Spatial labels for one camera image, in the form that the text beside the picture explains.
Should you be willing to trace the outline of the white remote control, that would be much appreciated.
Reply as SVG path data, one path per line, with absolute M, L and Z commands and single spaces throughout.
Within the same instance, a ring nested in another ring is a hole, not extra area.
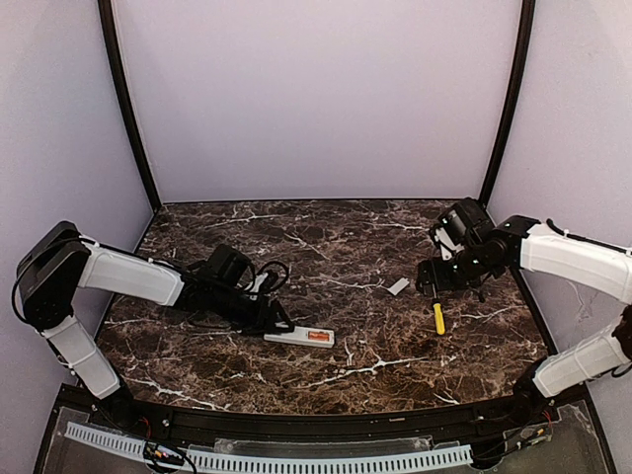
M 310 341 L 307 333 L 309 331 L 324 331 L 331 334 L 331 341 L 329 343 Z M 287 344 L 293 346 L 314 347 L 321 349 L 331 349 L 335 343 L 335 333 L 331 330 L 317 329 L 310 327 L 295 326 L 295 330 L 289 334 L 283 335 L 265 335 L 264 340 L 271 343 Z

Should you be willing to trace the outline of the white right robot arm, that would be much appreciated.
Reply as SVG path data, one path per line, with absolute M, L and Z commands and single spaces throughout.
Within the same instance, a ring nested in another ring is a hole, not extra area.
M 514 215 L 495 224 L 484 206 L 463 198 L 429 231 L 439 254 L 417 267 L 416 289 L 437 299 L 447 291 L 479 287 L 508 269 L 561 277 L 625 305 L 612 323 L 575 346 L 536 363 L 514 387 L 533 400 L 561 392 L 631 361 L 631 252 L 540 221 Z

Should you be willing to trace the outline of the yellow handled screwdriver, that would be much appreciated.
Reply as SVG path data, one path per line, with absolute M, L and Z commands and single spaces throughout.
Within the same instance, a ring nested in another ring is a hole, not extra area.
M 445 323 L 442 312 L 442 306 L 437 297 L 433 299 L 433 312 L 434 312 L 434 324 L 435 331 L 438 335 L 443 336 L 445 334 Z

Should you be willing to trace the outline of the white battery cover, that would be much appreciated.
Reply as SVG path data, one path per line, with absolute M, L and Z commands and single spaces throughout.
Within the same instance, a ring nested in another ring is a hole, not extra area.
M 401 277 L 399 278 L 396 282 L 394 282 L 393 284 L 391 284 L 389 287 L 386 288 L 386 290 L 393 296 L 397 296 L 399 295 L 404 289 L 406 289 L 408 286 L 410 285 L 410 281 L 405 278 L 405 277 Z

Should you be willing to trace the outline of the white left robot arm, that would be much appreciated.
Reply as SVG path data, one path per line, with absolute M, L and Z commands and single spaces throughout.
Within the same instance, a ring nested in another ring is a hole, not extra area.
M 56 223 L 16 269 L 12 304 L 99 401 L 130 398 L 113 364 L 75 312 L 78 293 L 122 295 L 187 313 L 210 312 L 244 335 L 294 330 L 275 298 L 289 269 L 272 261 L 261 268 L 237 249 L 218 245 L 211 255 L 182 267 L 141 257 Z

